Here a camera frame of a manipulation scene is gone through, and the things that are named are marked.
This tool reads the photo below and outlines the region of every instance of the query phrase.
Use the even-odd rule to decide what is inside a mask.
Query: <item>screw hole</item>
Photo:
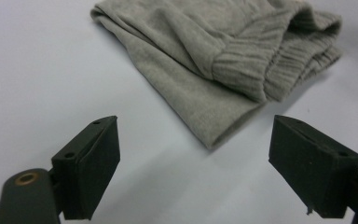
[[[71,158],[74,157],[74,156],[75,156],[75,153],[73,153],[73,152],[68,152],[68,153],[65,154],[64,157],[65,157],[66,159],[71,159]]]
[[[342,156],[342,157],[347,157],[348,154],[346,152],[338,152],[338,155]]]
[[[24,186],[31,184],[37,179],[37,173],[28,173],[25,175],[21,175],[16,179],[16,185],[18,186]]]

